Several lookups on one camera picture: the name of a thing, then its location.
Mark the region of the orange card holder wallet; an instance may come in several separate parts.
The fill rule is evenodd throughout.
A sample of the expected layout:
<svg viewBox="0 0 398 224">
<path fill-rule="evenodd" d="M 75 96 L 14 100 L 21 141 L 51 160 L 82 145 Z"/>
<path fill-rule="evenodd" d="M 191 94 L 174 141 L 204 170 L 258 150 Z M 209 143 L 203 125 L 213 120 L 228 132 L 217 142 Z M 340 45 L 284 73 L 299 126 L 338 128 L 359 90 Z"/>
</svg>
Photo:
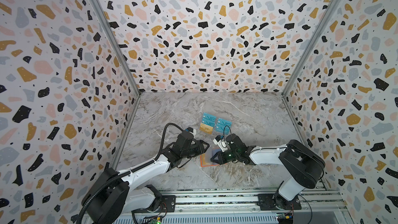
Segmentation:
<svg viewBox="0 0 398 224">
<path fill-rule="evenodd" d="M 209 148 L 204 154 L 202 154 L 200 156 L 201 167 L 204 168 L 204 167 L 217 166 L 218 164 L 211 162 L 210 159 L 219 151 L 220 151 L 219 148 L 212 148 L 212 149 Z"/>
</svg>

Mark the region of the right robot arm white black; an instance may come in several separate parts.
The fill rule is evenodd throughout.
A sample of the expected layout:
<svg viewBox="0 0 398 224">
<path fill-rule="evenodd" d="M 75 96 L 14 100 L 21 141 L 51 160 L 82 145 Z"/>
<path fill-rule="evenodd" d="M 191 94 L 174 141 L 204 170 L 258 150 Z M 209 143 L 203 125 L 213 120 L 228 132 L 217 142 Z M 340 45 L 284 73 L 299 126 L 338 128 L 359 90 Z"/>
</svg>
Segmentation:
<svg viewBox="0 0 398 224">
<path fill-rule="evenodd" d="M 215 140 L 221 149 L 210 159 L 216 164 L 241 162 L 244 165 L 276 164 L 289 173 L 274 193 L 276 204 L 291 203 L 305 189 L 314 189 L 324 176 L 325 162 L 297 140 L 274 147 L 247 146 L 236 134 L 223 141 Z"/>
</svg>

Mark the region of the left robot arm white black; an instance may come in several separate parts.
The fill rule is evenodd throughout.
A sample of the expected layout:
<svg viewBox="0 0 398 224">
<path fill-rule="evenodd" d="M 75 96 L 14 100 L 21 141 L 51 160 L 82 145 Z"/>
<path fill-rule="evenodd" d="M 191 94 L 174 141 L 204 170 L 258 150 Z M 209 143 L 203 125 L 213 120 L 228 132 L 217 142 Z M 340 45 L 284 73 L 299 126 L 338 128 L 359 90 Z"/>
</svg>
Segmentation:
<svg viewBox="0 0 398 224">
<path fill-rule="evenodd" d="M 76 223 L 88 214 L 95 224 L 112 224 L 121 214 L 137 209 L 155 212 L 161 205 L 162 194 L 153 186 L 138 187 L 150 179 L 183 167 L 183 159 L 198 157 L 210 147 L 194 137 L 194 130 L 182 131 L 177 140 L 161 146 L 155 158 L 129 169 L 106 169 L 82 200 L 82 209 Z"/>
</svg>

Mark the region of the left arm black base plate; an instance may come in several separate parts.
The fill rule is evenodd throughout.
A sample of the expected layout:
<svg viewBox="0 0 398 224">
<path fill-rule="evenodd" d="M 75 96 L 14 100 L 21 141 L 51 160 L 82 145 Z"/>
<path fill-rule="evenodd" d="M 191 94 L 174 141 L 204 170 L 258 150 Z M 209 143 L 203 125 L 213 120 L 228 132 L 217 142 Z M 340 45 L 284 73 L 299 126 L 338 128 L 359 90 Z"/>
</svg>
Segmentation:
<svg viewBox="0 0 398 224">
<path fill-rule="evenodd" d="M 176 196 L 162 196 L 160 198 L 156 198 L 153 203 L 148 208 L 139 208 L 136 209 L 136 213 L 150 213 L 150 214 L 158 214 L 158 213 L 173 213 L 175 211 L 176 206 Z"/>
</svg>

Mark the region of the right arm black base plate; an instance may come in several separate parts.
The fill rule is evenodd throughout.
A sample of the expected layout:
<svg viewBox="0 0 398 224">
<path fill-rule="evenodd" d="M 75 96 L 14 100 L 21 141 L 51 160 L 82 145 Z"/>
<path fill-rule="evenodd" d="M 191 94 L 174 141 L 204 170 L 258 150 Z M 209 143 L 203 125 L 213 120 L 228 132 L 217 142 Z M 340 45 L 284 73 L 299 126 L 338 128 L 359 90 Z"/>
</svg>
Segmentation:
<svg viewBox="0 0 398 224">
<path fill-rule="evenodd" d="M 288 201 L 279 194 L 259 194 L 257 206 L 260 207 L 261 211 L 295 211 L 302 209 L 298 196 Z"/>
</svg>

